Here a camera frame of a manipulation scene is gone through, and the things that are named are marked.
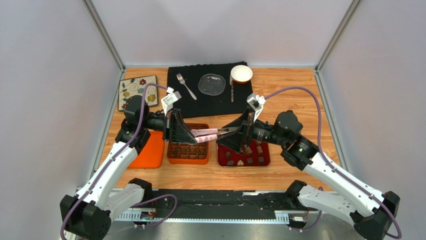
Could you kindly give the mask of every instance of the metal frame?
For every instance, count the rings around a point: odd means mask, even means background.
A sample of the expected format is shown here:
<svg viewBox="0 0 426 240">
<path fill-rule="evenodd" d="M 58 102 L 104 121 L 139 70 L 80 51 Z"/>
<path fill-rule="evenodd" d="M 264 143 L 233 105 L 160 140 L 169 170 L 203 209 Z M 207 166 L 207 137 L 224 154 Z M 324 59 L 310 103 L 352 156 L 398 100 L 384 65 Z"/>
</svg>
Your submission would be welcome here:
<svg viewBox="0 0 426 240">
<path fill-rule="evenodd" d="M 351 173 L 351 169 L 349 168 L 346 160 L 346 152 L 342 145 L 342 138 L 340 136 L 340 132 L 336 124 L 336 119 L 330 106 L 329 97 L 324 86 L 323 78 L 321 77 L 321 73 L 318 70 L 314 69 L 313 74 L 315 76 L 316 85 L 318 86 L 319 96 L 322 100 L 322 106 L 324 107 L 325 116 L 327 117 L 328 126 L 330 127 L 331 136 L 333 138 L 333 143 L 334 147 L 336 148 L 336 153 L 340 166 Z"/>
<path fill-rule="evenodd" d="M 341 20 L 339 26 L 336 29 L 336 32 L 334 33 L 333 37 L 328 43 L 328 46 L 325 48 L 324 53 L 319 59 L 318 65 L 316 65 L 315 67 L 317 71 L 323 69 L 324 65 L 332 54 L 334 48 L 342 37 L 343 32 L 345 31 L 348 24 L 351 22 L 352 17 L 354 16 L 362 1 L 363 0 L 352 0 L 352 2 L 350 3 L 349 8 L 347 9 L 346 13 L 343 16 L 343 19 Z"/>
<path fill-rule="evenodd" d="M 126 70 L 121 71 L 118 82 L 123 80 L 125 75 L 126 75 Z M 118 92 L 119 92 L 119 85 L 117 84 L 117 88 L 114 91 L 114 97 L 112 98 L 111 104 L 109 105 L 108 117 L 106 118 L 106 121 L 103 124 L 102 135 L 100 136 L 99 142 L 97 143 L 96 154 L 95 154 L 94 162 L 90 171 L 90 176 L 88 176 L 87 180 L 90 179 L 93 176 L 93 174 L 98 170 L 99 163 L 101 162 L 102 152 L 104 151 L 105 142 L 107 141 L 108 132 L 110 130 L 111 122 L 113 120 L 113 115 L 116 110 L 117 101 L 119 98 Z"/>
<path fill-rule="evenodd" d="M 108 32 L 105 29 L 105 26 L 102 23 L 101 18 L 99 17 L 98 11 L 96 11 L 95 5 L 93 4 L 92 0 L 81 0 L 81 1 L 83 2 L 84 6 L 87 9 L 87 12 L 89 13 L 91 19 L 93 20 L 94 25 L 99 31 L 99 34 L 102 37 L 103 42 L 105 43 L 105 46 L 108 48 L 108 51 L 111 54 L 112 59 L 114 59 L 115 61 L 115 64 L 117 64 L 117 67 L 121 71 L 124 71 L 126 69 L 126 66 L 124 65 L 122 59 L 120 58 L 120 55 L 118 51 L 116 50 L 116 47 L 114 46 L 113 41 L 108 35 Z"/>
<path fill-rule="evenodd" d="M 170 68 L 178 67 L 181 65 L 126 65 L 127 69 L 130 68 Z M 248 65 L 250 68 L 260 69 L 315 69 L 315 65 Z"/>
<path fill-rule="evenodd" d="M 342 140 L 341 140 L 342 138 L 341 138 L 338 126 L 336 124 L 336 119 L 335 119 L 332 107 L 330 105 L 330 100 L 327 95 L 327 90 L 324 85 L 321 71 L 326 65 L 327 60 L 331 56 L 333 50 L 336 48 L 337 43 L 339 42 L 347 26 L 349 25 L 355 13 L 357 12 L 362 1 L 363 0 L 352 0 L 352 2 L 349 5 L 349 8 L 347 9 L 346 13 L 343 16 L 343 19 L 341 20 L 339 26 L 337 27 L 336 32 L 334 33 L 333 37 L 328 43 L 327 48 L 325 48 L 325 51 L 322 54 L 318 62 L 318 65 L 313 70 L 313 74 L 316 80 L 316 85 L 318 86 L 318 90 L 319 90 L 319 95 L 321 96 L 321 99 L 322 99 L 324 112 L 327 117 L 328 126 L 330 127 L 331 136 L 333 138 L 334 146 L 336 148 L 337 156 L 339 158 L 340 166 L 346 171 L 348 171 L 349 173 L 351 173 L 351 169 L 347 162 L 345 148 L 343 147 L 343 144 L 342 144 Z"/>
</svg>

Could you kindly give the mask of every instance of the red tray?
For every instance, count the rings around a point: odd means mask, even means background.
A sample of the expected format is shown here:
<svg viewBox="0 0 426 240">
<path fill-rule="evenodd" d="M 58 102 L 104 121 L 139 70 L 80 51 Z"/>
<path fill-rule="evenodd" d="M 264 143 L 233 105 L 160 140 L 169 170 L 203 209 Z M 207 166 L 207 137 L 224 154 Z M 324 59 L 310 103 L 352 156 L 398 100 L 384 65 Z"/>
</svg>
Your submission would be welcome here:
<svg viewBox="0 0 426 240">
<path fill-rule="evenodd" d="M 238 154 L 225 146 L 217 145 L 217 162 L 221 167 L 265 167 L 271 163 L 271 156 L 266 142 L 258 144 L 255 140 L 252 140 L 249 147 L 252 153 L 248 153 L 250 151 L 246 151 L 246 153 Z M 262 154 L 259 154 L 258 147 L 261 147 L 263 151 Z M 263 158 L 263 163 L 259 162 L 259 157 Z M 253 163 L 249 164 L 248 159 L 252 159 Z M 244 165 L 237 165 L 240 160 L 244 163 Z M 234 164 L 228 165 L 229 161 L 233 161 Z"/>
</svg>

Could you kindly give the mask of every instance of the fork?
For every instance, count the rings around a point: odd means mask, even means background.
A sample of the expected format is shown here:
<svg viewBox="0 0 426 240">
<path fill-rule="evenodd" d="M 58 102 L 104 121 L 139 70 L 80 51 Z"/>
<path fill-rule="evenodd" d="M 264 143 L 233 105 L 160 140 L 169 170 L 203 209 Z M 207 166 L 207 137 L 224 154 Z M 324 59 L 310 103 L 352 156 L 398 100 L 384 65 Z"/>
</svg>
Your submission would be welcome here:
<svg viewBox="0 0 426 240">
<path fill-rule="evenodd" d="M 185 84 L 185 79 L 182 77 L 182 75 L 180 73 L 178 73 L 176 75 L 177 80 L 179 80 L 179 83 L 184 85 L 186 87 L 186 89 L 188 89 L 189 94 L 191 94 L 192 98 L 194 100 L 197 100 L 197 97 L 195 96 L 195 94 L 188 88 L 188 86 Z"/>
</svg>

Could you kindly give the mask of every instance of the white cup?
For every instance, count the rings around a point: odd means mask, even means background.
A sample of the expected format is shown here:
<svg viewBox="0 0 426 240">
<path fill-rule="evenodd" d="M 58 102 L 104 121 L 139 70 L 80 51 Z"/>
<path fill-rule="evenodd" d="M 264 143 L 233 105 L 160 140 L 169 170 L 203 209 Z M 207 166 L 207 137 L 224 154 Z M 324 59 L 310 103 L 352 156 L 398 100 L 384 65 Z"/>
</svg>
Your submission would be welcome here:
<svg viewBox="0 0 426 240">
<path fill-rule="evenodd" d="M 250 69 L 250 67 L 245 65 L 238 65 L 234 66 L 231 70 L 231 82 L 232 80 L 235 81 L 238 84 L 245 84 L 248 81 L 250 81 L 253 77 L 253 71 Z"/>
</svg>

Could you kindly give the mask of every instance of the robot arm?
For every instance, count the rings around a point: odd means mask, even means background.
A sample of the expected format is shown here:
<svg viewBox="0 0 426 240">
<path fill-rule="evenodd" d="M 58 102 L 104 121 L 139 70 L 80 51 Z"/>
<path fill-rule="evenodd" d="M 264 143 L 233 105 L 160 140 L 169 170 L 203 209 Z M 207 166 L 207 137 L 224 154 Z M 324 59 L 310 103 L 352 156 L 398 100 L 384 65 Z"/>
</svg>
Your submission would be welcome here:
<svg viewBox="0 0 426 240">
<path fill-rule="evenodd" d="M 303 125 L 293 111 L 281 112 L 272 125 L 257 119 L 266 102 L 263 96 L 253 93 L 247 102 L 249 106 L 245 112 L 223 127 L 237 130 L 220 135 L 217 144 L 237 153 L 243 151 L 251 140 L 280 145 L 281 156 L 288 164 L 322 180 L 340 194 L 318 191 L 304 182 L 295 181 L 287 189 L 294 199 L 305 207 L 325 211 L 350 223 L 368 240 L 385 237 L 393 221 L 383 206 L 396 217 L 400 202 L 398 195 L 392 191 L 383 193 L 365 184 L 324 153 L 322 155 L 317 145 L 301 135 Z"/>
<path fill-rule="evenodd" d="M 123 172 L 141 153 L 150 138 L 148 129 L 163 132 L 164 141 L 197 143 L 185 125 L 180 109 L 171 108 L 170 103 L 166 102 L 163 104 L 166 109 L 165 114 L 149 112 L 149 107 L 145 104 L 142 127 L 136 133 L 140 120 L 141 100 L 142 97 L 139 95 L 127 100 L 125 119 L 121 123 L 121 129 L 115 138 L 111 152 L 75 196 L 65 195 L 61 200 L 62 220 L 64 221 L 67 214 L 72 212 L 64 228 L 68 232 L 85 239 L 101 240 L 110 229 L 111 222 L 119 215 L 137 203 L 152 199 L 151 183 L 138 178 L 131 180 L 123 190 L 110 197 Z M 134 140 L 121 150 L 135 134 L 137 135 Z"/>
</svg>

